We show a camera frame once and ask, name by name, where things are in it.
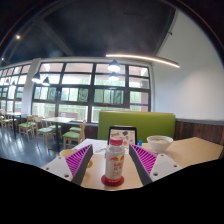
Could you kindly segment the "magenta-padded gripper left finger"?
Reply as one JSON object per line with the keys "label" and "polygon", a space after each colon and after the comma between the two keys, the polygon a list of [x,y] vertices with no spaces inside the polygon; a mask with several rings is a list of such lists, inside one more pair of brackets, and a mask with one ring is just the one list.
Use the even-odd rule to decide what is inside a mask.
{"label": "magenta-padded gripper left finger", "polygon": [[79,150],[72,150],[67,156],[56,157],[43,170],[80,186],[89,178],[87,166],[92,156],[92,145],[87,145]]}

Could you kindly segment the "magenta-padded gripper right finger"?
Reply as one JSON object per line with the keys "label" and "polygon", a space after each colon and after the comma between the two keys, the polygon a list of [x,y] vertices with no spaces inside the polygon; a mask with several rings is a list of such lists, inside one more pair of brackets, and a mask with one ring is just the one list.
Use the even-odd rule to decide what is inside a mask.
{"label": "magenta-padded gripper right finger", "polygon": [[143,185],[150,184],[182,169],[166,154],[155,154],[134,144],[129,145],[129,154]]}

